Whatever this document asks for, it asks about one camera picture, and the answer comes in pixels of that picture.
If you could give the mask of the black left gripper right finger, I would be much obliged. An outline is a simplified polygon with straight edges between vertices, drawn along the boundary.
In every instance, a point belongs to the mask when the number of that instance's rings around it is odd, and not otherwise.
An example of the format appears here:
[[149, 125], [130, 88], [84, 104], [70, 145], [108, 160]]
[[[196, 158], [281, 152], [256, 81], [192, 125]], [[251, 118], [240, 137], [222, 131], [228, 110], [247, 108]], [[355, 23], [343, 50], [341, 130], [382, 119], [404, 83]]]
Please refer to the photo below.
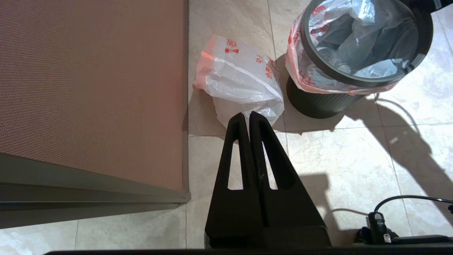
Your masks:
[[267, 119], [250, 114], [250, 143], [267, 248], [327, 248], [327, 226]]

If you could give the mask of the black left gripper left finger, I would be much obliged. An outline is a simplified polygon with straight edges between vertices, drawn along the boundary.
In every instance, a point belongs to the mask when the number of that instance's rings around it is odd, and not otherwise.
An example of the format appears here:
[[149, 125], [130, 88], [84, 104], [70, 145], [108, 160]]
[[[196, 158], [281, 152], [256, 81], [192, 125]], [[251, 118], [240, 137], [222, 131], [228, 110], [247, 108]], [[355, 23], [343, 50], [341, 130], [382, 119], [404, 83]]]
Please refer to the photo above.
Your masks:
[[[243, 188], [228, 188], [234, 142], [239, 142]], [[263, 217], [255, 180], [254, 158], [243, 113], [229, 123], [205, 226], [207, 248], [259, 248]]]

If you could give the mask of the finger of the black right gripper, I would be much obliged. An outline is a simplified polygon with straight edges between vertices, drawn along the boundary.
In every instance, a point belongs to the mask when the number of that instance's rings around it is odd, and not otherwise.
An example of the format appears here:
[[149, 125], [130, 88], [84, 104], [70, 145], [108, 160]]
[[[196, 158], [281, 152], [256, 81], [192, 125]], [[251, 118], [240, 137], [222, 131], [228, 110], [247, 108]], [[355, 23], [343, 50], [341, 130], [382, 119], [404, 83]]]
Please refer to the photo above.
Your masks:
[[442, 0], [402, 0], [412, 12], [433, 13], [443, 8]]

